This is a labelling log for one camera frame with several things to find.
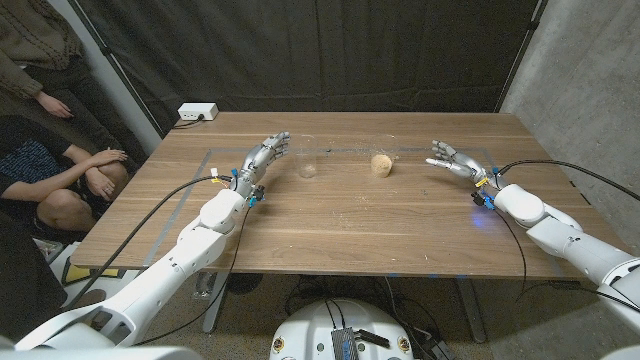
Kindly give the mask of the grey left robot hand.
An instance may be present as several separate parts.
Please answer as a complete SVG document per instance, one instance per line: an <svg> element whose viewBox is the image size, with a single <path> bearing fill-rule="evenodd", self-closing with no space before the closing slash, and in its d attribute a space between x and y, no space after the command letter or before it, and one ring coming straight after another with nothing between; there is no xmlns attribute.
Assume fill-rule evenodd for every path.
<svg viewBox="0 0 640 360"><path fill-rule="evenodd" d="M230 188L247 198L254 186L265 175L267 167L288 153L290 139L290 133L283 131L268 137L261 144L253 147L247 153L238 175L231 182Z"/></svg>

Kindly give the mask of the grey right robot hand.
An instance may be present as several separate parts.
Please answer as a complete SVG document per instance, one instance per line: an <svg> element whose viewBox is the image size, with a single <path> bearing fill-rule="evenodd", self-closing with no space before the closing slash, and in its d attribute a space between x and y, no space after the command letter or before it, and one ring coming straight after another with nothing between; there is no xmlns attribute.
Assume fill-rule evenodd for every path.
<svg viewBox="0 0 640 360"><path fill-rule="evenodd" d="M432 144L435 158L427 158L425 160L427 164L445 168L459 177L469 179L476 187L498 188L495 177L490 175L478 161L445 142L433 140Z"/></svg>

